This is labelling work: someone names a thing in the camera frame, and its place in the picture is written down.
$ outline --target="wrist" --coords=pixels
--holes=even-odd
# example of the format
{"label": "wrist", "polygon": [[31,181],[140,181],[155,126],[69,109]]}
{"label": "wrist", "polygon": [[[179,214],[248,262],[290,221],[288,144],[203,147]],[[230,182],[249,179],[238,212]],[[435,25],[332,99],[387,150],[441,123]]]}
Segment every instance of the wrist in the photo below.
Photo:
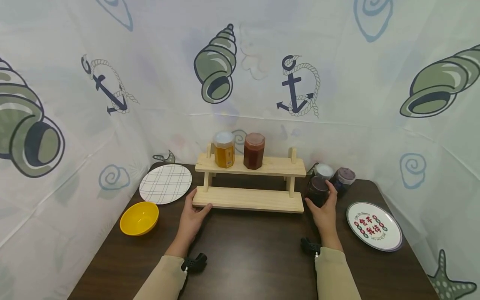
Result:
{"label": "wrist", "polygon": [[323,247],[327,247],[330,249],[339,250],[343,252],[342,243],[340,242],[340,238],[338,237],[336,230],[332,232],[323,233],[323,234],[321,233],[320,238],[322,239]]}
{"label": "wrist", "polygon": [[165,255],[177,256],[185,258],[188,255],[188,248],[191,242],[185,238],[176,236],[170,247],[165,252]]}

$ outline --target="plaid plate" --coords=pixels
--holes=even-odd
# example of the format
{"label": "plaid plate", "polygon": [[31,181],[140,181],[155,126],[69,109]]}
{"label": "plaid plate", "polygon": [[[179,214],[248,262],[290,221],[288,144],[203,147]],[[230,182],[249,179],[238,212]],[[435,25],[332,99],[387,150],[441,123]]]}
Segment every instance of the plaid plate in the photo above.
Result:
{"label": "plaid plate", "polygon": [[192,184],[192,174],[181,165],[164,165],[148,172],[140,183],[140,196],[148,202],[167,204],[182,197]]}

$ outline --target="dark wooden table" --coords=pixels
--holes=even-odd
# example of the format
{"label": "dark wooden table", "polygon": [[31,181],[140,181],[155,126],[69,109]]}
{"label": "dark wooden table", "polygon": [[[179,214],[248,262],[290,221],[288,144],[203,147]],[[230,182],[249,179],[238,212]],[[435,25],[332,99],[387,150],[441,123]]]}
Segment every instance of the dark wooden table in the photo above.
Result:
{"label": "dark wooden table", "polygon": [[[156,163],[152,168],[164,163]],[[185,165],[192,187],[203,173]],[[281,177],[217,174],[214,186],[285,190]],[[306,179],[297,179],[304,191]],[[127,205],[142,201],[138,191]],[[357,180],[337,203],[338,234],[363,300],[438,299],[409,244],[394,253],[375,250],[350,230],[346,209],[368,201],[390,211],[376,185]],[[160,206],[157,226],[140,237],[124,235],[118,221],[69,299],[131,300],[156,266],[178,228],[184,198]],[[317,299],[313,258],[300,249],[300,238],[318,242],[311,215],[213,209],[192,246],[191,257],[203,252],[208,265],[189,274],[182,300]]]}

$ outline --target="bowl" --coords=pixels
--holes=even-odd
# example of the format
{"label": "bowl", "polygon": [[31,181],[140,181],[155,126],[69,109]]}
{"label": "bowl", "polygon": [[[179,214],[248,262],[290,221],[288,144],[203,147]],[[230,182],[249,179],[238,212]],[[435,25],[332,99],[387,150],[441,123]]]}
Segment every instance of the bowl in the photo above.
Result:
{"label": "bowl", "polygon": [[120,219],[120,230],[126,235],[143,235],[158,221],[158,207],[152,202],[139,202],[132,205]]}

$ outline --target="person's left hand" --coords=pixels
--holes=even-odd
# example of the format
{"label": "person's left hand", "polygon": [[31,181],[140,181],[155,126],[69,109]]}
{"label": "person's left hand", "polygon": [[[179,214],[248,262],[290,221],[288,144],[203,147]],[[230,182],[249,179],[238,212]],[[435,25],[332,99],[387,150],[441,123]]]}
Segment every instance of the person's left hand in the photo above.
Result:
{"label": "person's left hand", "polygon": [[174,241],[165,252],[165,255],[177,257],[186,257],[188,248],[195,239],[200,230],[200,226],[208,212],[212,209],[212,205],[208,204],[203,209],[194,208],[192,206],[193,197],[197,193],[197,189],[191,191],[185,198],[185,206],[180,216],[179,230]]}

